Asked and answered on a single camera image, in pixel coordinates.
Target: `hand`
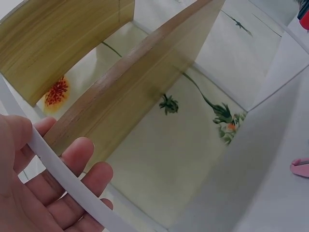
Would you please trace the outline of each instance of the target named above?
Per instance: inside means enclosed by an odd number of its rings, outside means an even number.
[[[46,118],[35,128],[41,135],[55,123]],[[19,116],[0,115],[0,231],[5,232],[100,232],[96,222],[65,191],[47,170],[23,184],[18,174],[34,157],[28,147],[31,122]],[[62,154],[63,162],[79,176],[94,150],[87,138],[75,140]],[[82,182],[100,196],[112,178],[112,168],[97,163]],[[102,201],[112,208],[107,199]]]

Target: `pink object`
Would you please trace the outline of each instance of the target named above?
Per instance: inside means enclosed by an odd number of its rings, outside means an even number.
[[[309,177],[309,158],[295,159],[290,165],[290,170],[295,175]]]

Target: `white paper band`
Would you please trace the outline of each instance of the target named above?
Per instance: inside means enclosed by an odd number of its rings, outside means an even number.
[[[1,73],[0,100],[8,114],[26,117]],[[33,136],[28,145],[68,194],[106,229],[110,232],[137,232],[131,225],[109,209],[67,168],[35,128],[33,128]]]

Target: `orange flower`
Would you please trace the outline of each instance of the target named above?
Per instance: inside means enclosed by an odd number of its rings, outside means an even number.
[[[55,113],[68,99],[70,93],[68,80],[63,76],[44,96],[44,112]]]
[[[227,125],[227,128],[230,129],[230,130],[232,130],[232,131],[236,131],[236,126],[235,126],[235,124],[233,124],[233,123],[229,123],[229,124]]]

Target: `curved wooden panel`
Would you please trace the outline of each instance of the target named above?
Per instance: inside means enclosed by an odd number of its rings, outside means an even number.
[[[105,160],[195,60],[224,0],[198,0],[119,60],[44,137],[58,154],[77,137]]]
[[[0,71],[31,105],[133,19],[134,0],[28,0],[0,24]]]

